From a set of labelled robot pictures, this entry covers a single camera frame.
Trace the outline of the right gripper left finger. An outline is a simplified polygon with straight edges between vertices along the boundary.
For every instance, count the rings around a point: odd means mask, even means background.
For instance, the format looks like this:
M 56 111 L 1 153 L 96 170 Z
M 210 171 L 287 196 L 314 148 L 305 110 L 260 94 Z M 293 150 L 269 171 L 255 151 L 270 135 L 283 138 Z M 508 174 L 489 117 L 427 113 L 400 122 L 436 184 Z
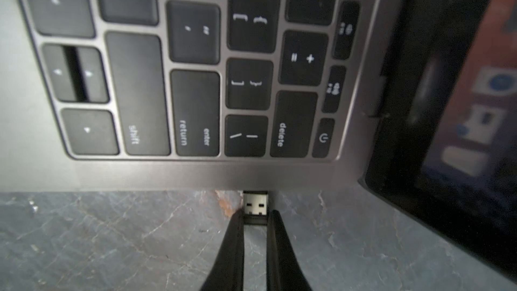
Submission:
M 214 265 L 200 290 L 243 291 L 244 285 L 244 212 L 230 218 Z

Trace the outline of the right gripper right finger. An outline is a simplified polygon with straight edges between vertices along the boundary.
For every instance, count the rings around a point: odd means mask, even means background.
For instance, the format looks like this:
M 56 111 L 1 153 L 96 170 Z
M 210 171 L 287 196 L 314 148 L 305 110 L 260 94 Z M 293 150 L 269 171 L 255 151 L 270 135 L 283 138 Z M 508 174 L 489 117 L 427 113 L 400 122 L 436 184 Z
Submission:
M 271 290 L 312 290 L 277 210 L 269 213 L 267 222 L 267 291 Z

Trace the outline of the small black usb receiver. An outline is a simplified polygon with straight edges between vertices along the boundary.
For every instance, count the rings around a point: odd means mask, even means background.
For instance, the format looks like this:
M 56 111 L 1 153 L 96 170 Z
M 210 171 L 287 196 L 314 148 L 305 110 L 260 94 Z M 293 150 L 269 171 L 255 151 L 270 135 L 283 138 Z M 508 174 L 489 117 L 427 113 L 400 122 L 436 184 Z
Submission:
M 266 226 L 268 221 L 269 194 L 267 191 L 243 191 L 244 224 Z

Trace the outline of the grey laptop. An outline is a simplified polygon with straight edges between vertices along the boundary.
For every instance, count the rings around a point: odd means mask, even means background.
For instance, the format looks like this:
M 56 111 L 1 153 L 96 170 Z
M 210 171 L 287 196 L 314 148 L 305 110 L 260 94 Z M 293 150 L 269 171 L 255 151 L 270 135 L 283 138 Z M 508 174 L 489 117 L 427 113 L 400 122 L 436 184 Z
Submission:
M 352 182 L 516 279 L 516 0 L 1 0 L 1 191 Z

